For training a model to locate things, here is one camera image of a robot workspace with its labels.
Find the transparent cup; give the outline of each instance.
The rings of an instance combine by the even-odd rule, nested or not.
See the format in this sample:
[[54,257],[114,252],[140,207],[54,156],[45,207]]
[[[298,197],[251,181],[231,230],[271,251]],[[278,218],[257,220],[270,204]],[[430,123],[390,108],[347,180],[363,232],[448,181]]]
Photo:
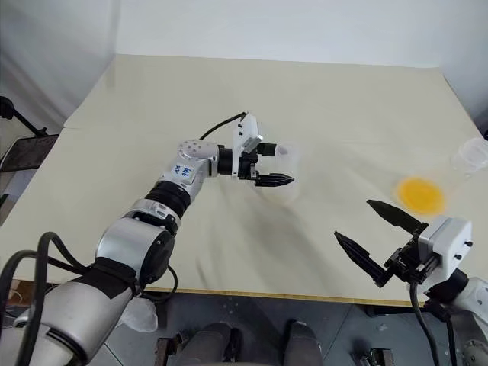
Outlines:
[[452,168],[465,178],[488,166],[488,141],[475,138],[464,143],[451,158]]
[[286,206],[293,202],[300,194],[298,179],[299,162],[300,151],[295,145],[289,143],[277,145],[274,150],[274,157],[267,159],[261,165],[261,168],[264,168],[267,172],[284,173],[294,177],[295,180],[281,187],[256,187],[256,191],[261,197],[273,204]]

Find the floor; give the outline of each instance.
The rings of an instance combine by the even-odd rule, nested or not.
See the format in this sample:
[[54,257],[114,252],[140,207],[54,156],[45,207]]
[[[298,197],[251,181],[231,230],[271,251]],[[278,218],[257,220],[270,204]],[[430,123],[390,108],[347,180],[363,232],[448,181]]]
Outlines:
[[[344,303],[196,294],[176,294],[158,314],[159,329],[153,333],[116,328],[90,366],[153,366],[158,337],[218,322],[242,330],[242,361],[279,365],[281,334],[289,319],[302,320],[314,330],[324,365],[357,366],[352,356],[369,348],[391,348],[395,366],[433,364],[413,314],[369,317],[362,307]],[[430,314],[425,318],[438,343],[441,365],[449,366],[445,325]]]

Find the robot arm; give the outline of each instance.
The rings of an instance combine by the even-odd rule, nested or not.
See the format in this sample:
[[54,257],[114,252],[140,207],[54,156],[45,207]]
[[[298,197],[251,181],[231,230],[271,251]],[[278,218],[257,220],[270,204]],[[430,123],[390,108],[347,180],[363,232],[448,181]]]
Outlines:
[[413,238],[385,262],[386,270],[371,260],[359,244],[335,232],[346,254],[378,287],[393,276],[416,286],[418,292],[425,293],[451,317],[467,364],[488,364],[488,283],[468,278],[458,269],[473,246],[471,222],[439,216],[428,225],[384,202],[368,203],[382,218],[411,233]]
[[[268,187],[292,182],[283,174],[259,174],[258,155],[273,156],[276,147],[261,141],[255,118],[245,114],[234,130],[232,149],[201,140],[181,143],[147,196],[104,232],[87,273],[46,295],[30,364],[75,365],[93,359],[129,301],[165,273],[181,219],[205,178],[231,175]],[[26,312],[13,329],[3,329],[2,364],[17,359],[27,321]]]

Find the white table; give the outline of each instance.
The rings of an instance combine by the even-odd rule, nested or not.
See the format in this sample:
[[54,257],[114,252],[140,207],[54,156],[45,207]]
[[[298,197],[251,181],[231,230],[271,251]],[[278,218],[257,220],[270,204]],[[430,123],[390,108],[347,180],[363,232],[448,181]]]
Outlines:
[[[284,207],[248,182],[207,180],[171,258],[181,291],[404,304],[404,284],[377,288],[332,233],[383,263],[409,234],[365,201],[393,202],[402,177],[447,166],[479,136],[437,69],[117,56],[0,229],[2,262],[48,230],[92,262],[106,227],[149,191],[178,142],[240,111],[258,118],[266,141],[299,146],[300,195]],[[207,139],[229,146],[231,130]],[[485,278],[487,183],[488,172],[466,181],[446,213],[473,221],[475,246],[461,268]],[[26,261],[17,277],[31,274]],[[48,277],[71,275],[52,268]],[[171,286],[165,275],[152,287]]]

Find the black cable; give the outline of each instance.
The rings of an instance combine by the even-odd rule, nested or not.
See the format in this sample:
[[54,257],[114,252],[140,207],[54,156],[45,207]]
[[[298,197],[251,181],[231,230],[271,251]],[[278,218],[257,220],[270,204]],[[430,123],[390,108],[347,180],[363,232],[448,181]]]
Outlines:
[[454,339],[454,328],[452,327],[452,321],[448,319],[445,323],[448,327],[449,355],[451,356],[451,366],[458,366],[458,358],[456,357],[456,340]]
[[242,112],[242,113],[239,113],[237,115],[235,115],[234,117],[231,117],[223,122],[220,122],[219,124],[216,124],[215,126],[213,126],[212,128],[210,128],[206,133],[204,133],[199,140],[203,140],[205,137],[207,137],[208,135],[210,135],[212,132],[214,132],[217,128],[220,128],[222,127],[224,124],[229,124],[230,122],[233,122],[239,118],[244,118],[245,116],[247,115],[246,112]]
[[[8,292],[12,279],[14,278],[15,270],[18,264],[24,258],[36,258],[36,252],[34,250],[21,250],[13,254],[9,260],[5,263],[5,266],[0,274],[0,316],[3,317],[5,308],[7,306]],[[0,339],[2,339],[2,328],[0,327]]]
[[51,239],[57,236],[54,233],[44,233],[37,245],[36,265],[34,267],[34,291],[32,304],[29,308],[28,321],[24,329],[21,347],[18,353],[17,366],[28,366],[31,362],[32,353],[39,332],[40,319],[44,308],[44,296],[47,285],[47,263],[48,249]]
[[56,233],[53,233],[51,231],[48,231],[47,233],[44,233],[40,239],[39,239],[39,246],[40,246],[40,242],[41,240],[43,240],[43,242],[47,242],[46,245],[49,245],[49,242],[53,242],[53,244],[57,247],[57,249],[59,250],[59,253],[61,253],[61,255],[64,257],[64,259],[70,264],[72,265],[73,267],[77,268],[78,270],[80,271],[86,271],[87,268],[82,265],[80,262],[78,262],[75,257],[73,257],[71,255],[71,253],[69,252],[69,250],[66,248],[66,246],[64,245],[63,241],[61,240],[61,238],[56,234]]
[[[58,248],[61,255],[71,264],[68,265],[55,258],[48,256],[48,248],[50,242]],[[87,268],[79,263],[69,253],[68,249],[63,244],[63,241],[55,233],[44,233],[37,246],[37,251],[21,250],[13,254],[12,257],[5,263],[5,266],[0,274],[0,315],[3,316],[8,300],[8,292],[10,290],[11,282],[14,277],[15,270],[19,263],[24,258],[35,258],[36,264],[34,269],[34,291],[33,301],[29,309],[29,320],[25,327],[24,336],[22,338],[21,348],[16,365],[27,366],[31,361],[32,352],[37,338],[37,333],[40,327],[40,318],[42,316],[44,295],[46,293],[47,284],[47,264],[50,263],[56,267],[72,271],[77,274],[84,274]]]
[[432,335],[432,332],[430,331],[429,327],[425,323],[425,320],[422,317],[422,313],[420,313],[419,300],[417,299],[417,283],[416,282],[412,282],[410,284],[410,302],[412,303],[413,312],[415,313],[415,316],[416,316],[417,320],[419,321],[419,324],[422,327],[422,330],[424,331],[425,336],[427,337],[427,340],[429,341],[430,352],[432,353],[432,360],[434,361],[434,365],[440,366],[439,358],[438,358],[438,354],[437,354],[437,344],[435,343],[434,336]]
[[143,292],[141,295],[143,299],[151,300],[153,303],[166,303],[167,301],[169,301],[169,299],[172,298],[172,296],[175,294],[176,290],[178,289],[178,276],[176,275],[176,272],[171,265],[168,266],[168,271],[171,272],[174,280],[174,284],[171,292],[169,294],[162,295],[162,296],[151,295],[148,294],[147,292]]

